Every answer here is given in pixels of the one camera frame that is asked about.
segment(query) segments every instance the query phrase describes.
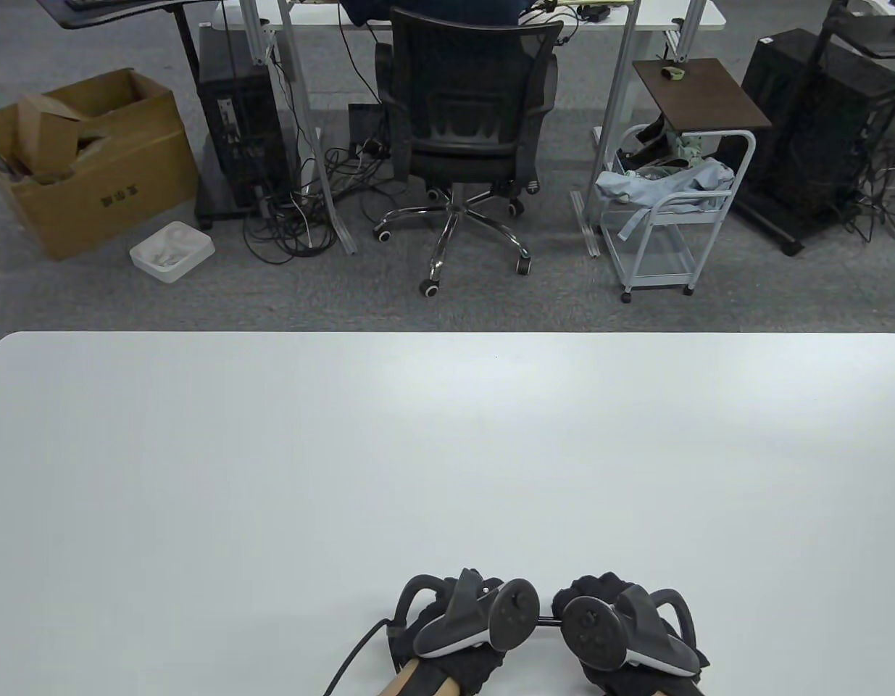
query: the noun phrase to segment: black computer case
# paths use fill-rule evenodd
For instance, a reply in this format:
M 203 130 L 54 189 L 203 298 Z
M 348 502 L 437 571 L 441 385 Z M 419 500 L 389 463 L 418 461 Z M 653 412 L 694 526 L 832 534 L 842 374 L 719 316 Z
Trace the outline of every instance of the black computer case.
M 254 205 L 258 184 L 287 202 L 298 189 L 299 153 L 284 143 L 269 67 L 251 60 L 244 30 L 199 27 L 199 101 L 235 203 Z
M 770 145 L 783 126 L 780 119 L 786 102 L 816 41 L 817 36 L 804 29 L 760 39 L 742 83 L 773 123 L 772 132 L 758 133 L 746 186 L 778 200 L 806 222 L 786 225 L 796 239 L 799 232 L 835 222 L 852 204 L 869 160 L 895 115 L 895 72 L 831 44 L 804 103 L 794 110 L 791 143 L 785 152 L 772 152 Z M 733 140 L 725 142 L 717 157 L 734 167 L 741 153 Z

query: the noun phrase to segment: chair base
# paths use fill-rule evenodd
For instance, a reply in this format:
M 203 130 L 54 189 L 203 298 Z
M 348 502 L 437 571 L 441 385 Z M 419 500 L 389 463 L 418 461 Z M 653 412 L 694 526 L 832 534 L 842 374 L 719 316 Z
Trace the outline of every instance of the chair base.
M 448 196 L 439 188 L 430 188 L 428 189 L 428 198 L 437 199 L 440 202 L 435 205 L 411 206 L 410 208 L 398 208 L 397 210 L 387 212 L 373 228 L 373 234 L 377 241 L 388 241 L 391 237 L 390 224 L 396 220 L 433 218 L 433 216 L 447 215 L 447 222 L 444 223 L 441 236 L 438 238 L 437 245 L 434 246 L 434 252 L 431 253 L 428 277 L 420 285 L 421 294 L 425 297 L 434 297 L 438 293 L 438 288 L 441 287 L 441 269 L 444 268 L 444 259 L 447 256 L 447 245 L 450 243 L 457 225 L 464 218 L 480 223 L 484 228 L 498 232 L 510 241 L 517 249 L 517 254 L 519 255 L 515 269 L 517 274 L 520 276 L 530 274 L 530 252 L 524 246 L 524 243 L 511 228 L 474 209 L 480 203 L 497 198 L 497 195 L 487 191 L 473 196 L 471 199 L 464 199 L 463 189 L 463 183 L 454 183 L 454 185 L 451 185 L 450 196 Z M 513 199 L 508 203 L 508 211 L 510 215 L 516 218 L 523 211 L 523 206 L 519 200 Z

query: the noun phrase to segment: cardboard box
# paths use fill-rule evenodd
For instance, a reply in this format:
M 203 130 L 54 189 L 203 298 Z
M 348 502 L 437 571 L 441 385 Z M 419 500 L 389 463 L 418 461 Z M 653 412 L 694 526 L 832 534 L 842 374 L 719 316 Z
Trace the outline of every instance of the cardboard box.
M 17 155 L 34 175 L 70 175 L 86 116 L 44 95 L 21 96 Z
M 135 70 L 0 109 L 0 154 L 26 175 L 13 182 L 0 173 L 0 193 L 56 259 L 196 195 L 196 160 L 172 92 Z

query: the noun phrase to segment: table surface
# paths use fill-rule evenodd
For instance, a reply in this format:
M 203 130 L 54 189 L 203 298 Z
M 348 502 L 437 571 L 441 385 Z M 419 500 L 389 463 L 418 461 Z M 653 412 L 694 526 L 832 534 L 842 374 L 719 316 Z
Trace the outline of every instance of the table surface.
M 64 29 L 86 29 L 100 24 L 108 24 L 110 21 L 124 20 L 126 17 L 133 17 L 156 9 L 201 2 L 206 2 L 206 0 L 135 0 L 132 3 L 113 4 L 113 6 L 78 11 L 71 9 L 64 0 L 38 0 L 51 19 Z
M 0 694 L 321 693 L 462 566 L 679 589 L 709 696 L 895 693 L 895 335 L 0 343 Z M 483 690 L 587 693 L 552 629 Z
M 865 0 L 865 3 L 869 4 L 876 14 L 895 15 L 895 6 L 888 0 Z
M 656 30 L 676 29 L 673 24 L 675 17 L 685 17 L 688 10 L 689 0 L 643 0 L 640 6 L 640 15 L 637 19 L 637 29 L 643 32 L 655 32 Z M 262 19 L 268 20 L 273 27 L 281 26 L 279 16 L 279 6 L 276 0 L 257 0 L 257 11 Z M 338 27 L 338 4 L 337 3 L 321 3 L 321 4 L 294 4 L 289 17 L 292 23 L 297 27 Z M 547 15 L 547 20 L 555 20 L 557 17 L 563 19 L 563 23 L 574 24 L 575 21 L 570 14 L 557 10 Z M 580 24 L 582 30 L 603 30 L 603 29 L 620 29 L 627 20 L 627 7 L 615 7 L 609 17 L 597 24 L 584 22 Z M 388 26 L 388 22 L 371 22 L 374 27 Z M 726 20 L 717 9 L 715 3 L 709 0 L 702 13 L 702 23 L 700 30 L 721 30 L 725 27 Z M 341 26 L 344 29 L 357 29 L 351 20 L 348 19 L 347 13 L 341 10 Z
M 720 60 L 686 61 L 682 80 L 662 76 L 668 65 L 664 60 L 636 60 L 633 64 L 647 92 L 679 133 L 755 131 L 772 125 Z

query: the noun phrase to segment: hand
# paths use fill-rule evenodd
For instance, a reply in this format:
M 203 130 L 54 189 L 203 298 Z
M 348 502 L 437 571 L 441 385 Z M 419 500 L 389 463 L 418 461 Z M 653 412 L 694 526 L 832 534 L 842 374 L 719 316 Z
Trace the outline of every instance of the hand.
M 398 669 L 402 670 L 411 660 L 417 660 L 414 673 L 398 691 L 401 696 L 431 696 L 435 693 L 445 696 L 441 686 L 438 685 L 448 679 L 453 679 L 457 683 L 461 696 L 474 696 L 483 688 L 483 683 L 489 679 L 491 673 L 502 666 L 504 652 L 498 652 L 489 643 L 483 643 L 479 647 L 466 647 L 443 657 L 418 659 L 412 646 L 415 636 L 424 626 L 444 615 L 457 580 L 446 578 L 445 583 L 446 590 L 443 593 L 439 592 L 435 600 L 421 610 L 415 622 L 400 635 L 390 638 L 392 662 Z M 500 584 L 502 581 L 497 578 L 483 581 L 483 586 L 489 590 L 499 587 Z M 417 690 L 422 685 L 424 692 Z
M 566 589 L 561 589 L 554 597 L 554 617 L 562 618 L 563 610 L 576 597 L 596 597 L 612 604 L 618 595 L 628 589 L 630 585 L 631 583 L 624 582 L 613 573 L 605 573 L 601 577 L 580 577 Z M 665 619 L 662 619 L 662 622 L 670 636 L 679 637 L 669 622 Z M 709 665 L 708 658 L 698 649 L 695 649 L 695 652 L 698 653 L 700 666 L 707 667 Z M 700 673 L 694 677 L 672 676 L 647 667 L 633 667 L 629 664 L 612 672 L 603 672 L 592 669 L 584 663 L 580 664 L 582 664 L 583 672 L 586 673 L 586 678 L 600 687 L 607 696 L 653 696 L 657 692 L 665 693 L 667 696 L 702 696 L 696 686 Z

